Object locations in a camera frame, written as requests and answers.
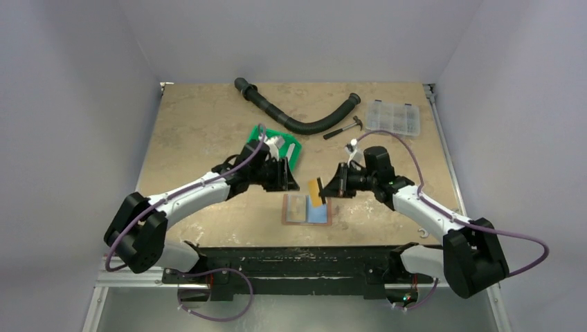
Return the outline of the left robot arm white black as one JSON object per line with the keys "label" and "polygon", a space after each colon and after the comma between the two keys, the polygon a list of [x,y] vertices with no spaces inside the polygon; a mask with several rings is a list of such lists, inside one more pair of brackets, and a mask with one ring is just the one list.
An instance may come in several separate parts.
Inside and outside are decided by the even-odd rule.
{"label": "left robot arm white black", "polygon": [[139,274],[153,266],[178,271],[190,283],[206,276],[206,264],[197,245],[168,241],[166,234],[176,223],[210,205],[244,193],[252,185],[266,192],[299,190],[289,161],[259,140],[246,143],[239,154],[191,183],[175,190],[143,196],[127,195],[103,237],[107,258],[117,256],[122,267]]}

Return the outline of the green plastic bin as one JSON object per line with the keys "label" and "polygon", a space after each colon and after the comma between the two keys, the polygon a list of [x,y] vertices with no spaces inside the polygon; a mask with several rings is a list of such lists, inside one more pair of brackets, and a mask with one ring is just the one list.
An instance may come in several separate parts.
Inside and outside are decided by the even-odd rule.
{"label": "green plastic bin", "polygon": [[[291,168],[291,172],[294,173],[296,170],[296,165],[297,165],[298,159],[300,157],[300,153],[302,151],[302,144],[292,134],[285,133],[283,131],[277,131],[274,129],[269,129],[264,124],[255,125],[249,134],[249,139],[247,140],[245,147],[248,147],[248,149],[250,151],[253,151],[256,148],[258,142],[260,142],[260,140],[262,138],[263,138],[263,142],[264,142],[265,138],[270,138],[271,136],[282,136],[285,139],[285,144],[280,148],[280,157],[281,158],[286,157],[288,146],[291,143],[296,144],[296,150],[293,153],[293,156],[291,157],[291,159],[289,160],[289,166]],[[272,159],[272,157],[270,155],[270,152],[268,151],[265,154],[263,164],[267,160],[271,160],[271,159]]]}

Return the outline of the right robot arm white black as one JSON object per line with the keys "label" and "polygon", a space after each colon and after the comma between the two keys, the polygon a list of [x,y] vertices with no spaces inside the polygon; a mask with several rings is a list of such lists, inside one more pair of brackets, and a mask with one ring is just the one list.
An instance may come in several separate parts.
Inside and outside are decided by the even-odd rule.
{"label": "right robot arm white black", "polygon": [[490,221],[464,221],[461,215],[437,206],[419,192],[416,184],[396,174],[382,146],[364,151],[364,165],[339,163],[327,185],[319,185],[318,196],[350,199],[359,191],[372,192],[376,200],[416,222],[442,247],[407,243],[390,253],[384,280],[406,281],[421,274],[444,280],[461,298],[469,298],[509,276],[505,254]]}

